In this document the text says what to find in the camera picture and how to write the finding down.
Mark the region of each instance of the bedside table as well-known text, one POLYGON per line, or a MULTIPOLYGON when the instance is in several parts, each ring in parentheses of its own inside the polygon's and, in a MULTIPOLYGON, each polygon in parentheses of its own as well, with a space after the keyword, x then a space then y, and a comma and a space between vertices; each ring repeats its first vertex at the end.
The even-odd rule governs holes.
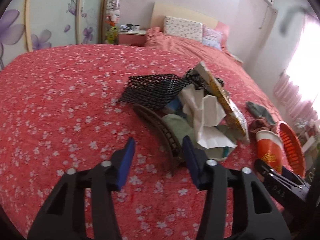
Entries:
POLYGON ((147 31, 119 32, 119 45, 144 47, 147 31))

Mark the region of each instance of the brown cloth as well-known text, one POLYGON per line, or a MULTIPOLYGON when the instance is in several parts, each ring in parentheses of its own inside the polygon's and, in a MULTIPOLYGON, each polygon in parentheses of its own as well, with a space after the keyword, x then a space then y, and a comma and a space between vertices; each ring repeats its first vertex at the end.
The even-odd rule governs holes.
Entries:
POLYGON ((251 141, 256 142, 256 133, 259 131, 271 131, 276 133, 275 125, 269 124, 267 119, 262 116, 252 121, 249 125, 249 138, 251 141))

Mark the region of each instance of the blue gripper pad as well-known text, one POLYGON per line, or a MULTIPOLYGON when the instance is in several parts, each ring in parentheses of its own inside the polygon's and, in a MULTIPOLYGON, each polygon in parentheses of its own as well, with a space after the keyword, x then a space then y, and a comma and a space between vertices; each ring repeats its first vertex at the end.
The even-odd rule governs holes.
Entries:
POLYGON ((202 184, 201 176, 208 157, 203 150, 193 147, 188 135, 183 138, 182 150, 184 159, 187 163, 187 168, 190 171, 192 182, 200 189, 202 184))
POLYGON ((135 152, 136 143, 132 137, 129 137, 124 149, 115 151, 111 157, 112 166, 117 170, 116 186, 117 190, 121 190, 122 186, 125 184, 133 155, 135 152))

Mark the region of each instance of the purple flower decal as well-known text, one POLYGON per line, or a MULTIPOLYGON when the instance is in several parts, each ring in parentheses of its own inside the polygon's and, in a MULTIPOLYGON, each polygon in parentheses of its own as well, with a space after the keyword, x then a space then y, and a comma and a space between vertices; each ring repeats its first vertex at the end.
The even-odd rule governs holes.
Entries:
POLYGON ((83 30, 83 35, 85 36, 83 41, 82 41, 82 44, 88 44, 89 41, 92 41, 93 39, 93 28, 90 27, 89 29, 88 28, 84 28, 83 30))
POLYGON ((39 50, 39 49, 51 48, 51 43, 47 42, 50 38, 51 38, 51 32, 49 30, 42 31, 40 34, 40 38, 38 38, 37 35, 32 34, 31 40, 32 40, 33 51, 39 50))
POLYGON ((68 4, 68 11, 74 16, 77 15, 77 5, 75 1, 71 0, 71 3, 68 4))
POLYGON ((65 28, 64 28, 64 32, 68 32, 70 30, 71 26, 68 24, 65 28))
POLYGON ((19 14, 20 12, 18 10, 7 10, 0 19, 0 69, 4 68, 4 64, 1 59, 4 53, 3 44, 14 45, 23 35, 23 24, 11 26, 18 18, 19 14))

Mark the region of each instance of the green towel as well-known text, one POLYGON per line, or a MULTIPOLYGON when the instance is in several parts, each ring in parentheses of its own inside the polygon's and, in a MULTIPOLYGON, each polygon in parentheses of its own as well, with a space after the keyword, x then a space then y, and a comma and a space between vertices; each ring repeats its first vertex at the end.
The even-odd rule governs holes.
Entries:
MULTIPOLYGON (((199 145, 196 141, 196 135, 193 128, 189 123, 183 119, 181 116, 176 114, 167 114, 162 117, 162 120, 171 128, 172 132, 178 138, 180 144, 182 145, 183 138, 188 135, 195 148, 199 148, 205 151, 209 159, 215 159, 217 161, 224 161, 228 155, 234 150, 231 147, 217 147, 206 149, 199 145)), ((217 125, 216 128, 222 132, 226 137, 228 137, 233 143, 237 143, 238 131, 231 129, 226 125, 217 125)))

